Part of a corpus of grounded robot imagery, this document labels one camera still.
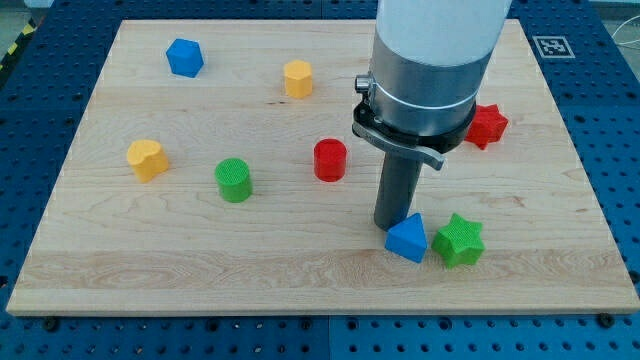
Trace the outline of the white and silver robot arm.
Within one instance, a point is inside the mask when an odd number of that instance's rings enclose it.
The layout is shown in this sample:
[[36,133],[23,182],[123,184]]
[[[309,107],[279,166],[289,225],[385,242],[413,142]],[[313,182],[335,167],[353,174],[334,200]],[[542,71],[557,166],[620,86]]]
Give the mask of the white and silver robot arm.
[[389,155],[444,164],[465,137],[510,0],[380,0],[353,132]]

